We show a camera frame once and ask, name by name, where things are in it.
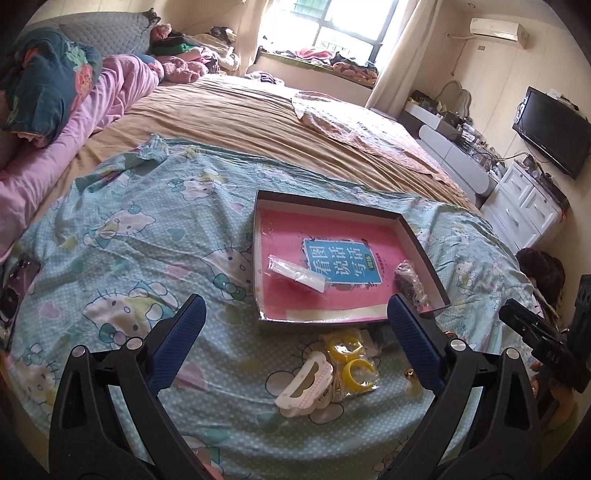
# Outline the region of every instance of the stuffed toy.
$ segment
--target stuffed toy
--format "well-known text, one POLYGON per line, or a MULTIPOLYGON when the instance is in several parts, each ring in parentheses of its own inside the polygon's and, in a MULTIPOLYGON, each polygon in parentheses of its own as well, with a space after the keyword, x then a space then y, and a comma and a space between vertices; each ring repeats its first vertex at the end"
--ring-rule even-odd
POLYGON ((207 67, 199 61, 184 61, 170 57, 162 62, 164 80, 172 83, 193 83, 207 73, 207 67))

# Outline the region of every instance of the window frame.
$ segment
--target window frame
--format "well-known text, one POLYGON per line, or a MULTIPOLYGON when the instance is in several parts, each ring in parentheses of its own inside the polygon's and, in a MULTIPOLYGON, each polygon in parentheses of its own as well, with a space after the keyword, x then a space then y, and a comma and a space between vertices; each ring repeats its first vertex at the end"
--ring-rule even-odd
POLYGON ((320 30, 322 27, 330 28, 331 30, 335 30, 342 34, 348 35, 350 37, 356 38, 357 40, 361 40, 365 43, 368 43, 372 46, 372 51, 369 54, 368 61, 375 63, 375 59, 378 56, 379 49, 384 44, 384 37, 386 36, 386 32, 388 31, 388 27, 390 26, 390 22, 394 16, 394 12, 396 11, 396 7, 398 6, 399 0, 392 0, 392 4, 390 5, 390 9, 386 15, 386 19, 384 20, 384 24, 379 31, 378 38, 376 40, 372 40, 371 38, 364 37, 363 35, 359 35, 358 33, 351 32, 349 30, 344 30, 342 28, 337 27, 334 23, 329 20, 325 20, 326 15, 328 14, 329 8, 332 4, 333 0, 328 0, 326 3, 326 7, 324 8, 324 12, 322 12, 322 17, 313 17, 312 15, 306 15, 299 12, 289 11, 290 15, 294 15, 295 17, 302 18, 304 20, 311 20, 314 23, 318 24, 318 29, 316 30, 316 35, 314 36, 314 41, 312 45, 316 45, 318 41, 318 36, 320 35, 320 30))

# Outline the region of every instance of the air conditioner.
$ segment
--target air conditioner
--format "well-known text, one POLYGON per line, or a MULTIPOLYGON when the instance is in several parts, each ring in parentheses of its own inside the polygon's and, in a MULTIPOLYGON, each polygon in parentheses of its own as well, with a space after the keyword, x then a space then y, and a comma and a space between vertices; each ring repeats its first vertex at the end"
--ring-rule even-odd
POLYGON ((526 48, 530 34, 523 25, 503 20, 473 18, 470 22, 470 33, 487 40, 510 44, 518 48, 526 48))

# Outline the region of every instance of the plastic bag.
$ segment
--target plastic bag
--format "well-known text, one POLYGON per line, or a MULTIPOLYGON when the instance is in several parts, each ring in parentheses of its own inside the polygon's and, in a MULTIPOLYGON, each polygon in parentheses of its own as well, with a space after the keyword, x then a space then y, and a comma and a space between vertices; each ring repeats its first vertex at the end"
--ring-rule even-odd
POLYGON ((374 361, 367 356, 359 330, 340 330, 323 335, 322 339, 334 367, 334 402, 378 388, 379 372, 374 361))
POLYGON ((419 312, 431 310, 431 304, 423 284, 414 270, 414 265, 410 260, 404 260, 394 270, 394 283, 398 291, 404 295, 408 301, 411 301, 419 312))
POLYGON ((269 255, 269 270, 283 277, 295 280, 302 285, 313 288, 320 293, 324 293, 330 288, 330 278, 312 270, 308 270, 301 265, 278 258, 275 255, 269 255))

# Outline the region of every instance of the hand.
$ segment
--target hand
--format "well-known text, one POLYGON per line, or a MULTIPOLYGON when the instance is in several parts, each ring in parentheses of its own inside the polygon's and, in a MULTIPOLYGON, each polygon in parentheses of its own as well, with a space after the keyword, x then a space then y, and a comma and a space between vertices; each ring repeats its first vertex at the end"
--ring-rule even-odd
MULTIPOLYGON (((535 360, 531 364, 531 369, 534 372, 539 372, 542 366, 542 362, 535 360)), ((534 391, 534 396, 537 396, 538 390, 540 389, 540 383, 538 382, 537 376, 531 379, 531 388, 534 391)), ((574 408, 574 390, 563 383, 560 383, 555 378, 551 378, 548 382, 548 388, 554 399, 558 402, 558 408, 554 413, 554 416, 548 422, 548 428, 550 430, 556 430, 570 417, 574 408)))

